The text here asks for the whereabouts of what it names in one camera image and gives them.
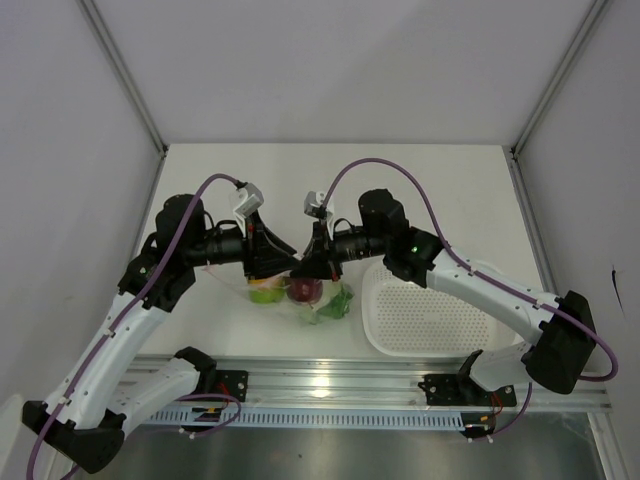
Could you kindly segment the red apple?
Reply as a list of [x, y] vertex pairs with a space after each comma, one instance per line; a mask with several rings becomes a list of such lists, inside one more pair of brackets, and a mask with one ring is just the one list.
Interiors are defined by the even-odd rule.
[[317, 303], [323, 294], [321, 280], [312, 278], [288, 278], [286, 280], [287, 297], [296, 303]]

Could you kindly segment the green apple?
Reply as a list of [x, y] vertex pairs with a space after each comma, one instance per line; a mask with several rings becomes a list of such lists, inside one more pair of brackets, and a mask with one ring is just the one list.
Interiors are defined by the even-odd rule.
[[285, 288], [282, 286], [275, 287], [257, 287], [249, 291], [249, 299], [259, 305], [268, 305], [279, 303], [285, 296]]

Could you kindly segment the clear pink zip top bag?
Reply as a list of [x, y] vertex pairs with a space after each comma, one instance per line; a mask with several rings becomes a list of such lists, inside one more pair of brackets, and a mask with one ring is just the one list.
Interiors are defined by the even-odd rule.
[[290, 271], [265, 279], [233, 273], [234, 265], [207, 265], [201, 270], [245, 303], [278, 317], [309, 325], [341, 321], [351, 312], [352, 287], [343, 280], [291, 278]]

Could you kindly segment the green lettuce leaf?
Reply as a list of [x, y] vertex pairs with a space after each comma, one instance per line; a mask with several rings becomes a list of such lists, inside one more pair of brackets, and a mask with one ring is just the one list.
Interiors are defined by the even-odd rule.
[[302, 305], [299, 317], [311, 325], [341, 320], [350, 313], [354, 297], [352, 288], [344, 282], [324, 283], [319, 300]]

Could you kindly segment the yellow orange mango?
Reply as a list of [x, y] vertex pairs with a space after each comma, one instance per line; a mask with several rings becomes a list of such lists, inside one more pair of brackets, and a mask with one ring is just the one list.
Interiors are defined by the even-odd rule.
[[281, 286], [282, 278], [274, 276], [265, 279], [250, 279], [248, 285], [255, 289], [272, 289]]

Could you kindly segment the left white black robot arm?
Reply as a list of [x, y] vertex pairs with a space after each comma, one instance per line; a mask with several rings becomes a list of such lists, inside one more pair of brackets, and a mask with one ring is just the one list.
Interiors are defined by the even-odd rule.
[[70, 374], [46, 399], [28, 401], [22, 422], [37, 434], [35, 445], [54, 448], [93, 474], [117, 455], [141, 423], [179, 400], [212, 399], [238, 404], [217, 378], [217, 363], [194, 348], [179, 350], [149, 380], [118, 388], [141, 346], [168, 318], [195, 281], [200, 266], [240, 263], [250, 279], [292, 269], [295, 251], [262, 222], [262, 194], [251, 185], [233, 192], [233, 217], [208, 225], [201, 199], [175, 195], [164, 202], [155, 230], [127, 266], [100, 330]]

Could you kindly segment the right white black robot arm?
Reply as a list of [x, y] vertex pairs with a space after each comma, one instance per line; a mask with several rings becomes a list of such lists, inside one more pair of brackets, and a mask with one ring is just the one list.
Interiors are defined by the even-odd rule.
[[380, 256], [396, 278], [455, 297], [521, 337], [514, 346], [469, 355], [456, 380], [464, 401], [479, 403], [510, 383], [535, 382], [563, 395], [574, 390], [596, 346], [583, 295], [528, 289], [455, 259], [437, 236], [409, 223], [403, 205], [386, 189], [362, 194], [358, 208], [361, 224], [334, 231], [324, 193], [307, 194], [304, 212], [314, 220], [312, 236], [293, 277], [337, 280], [343, 263]]

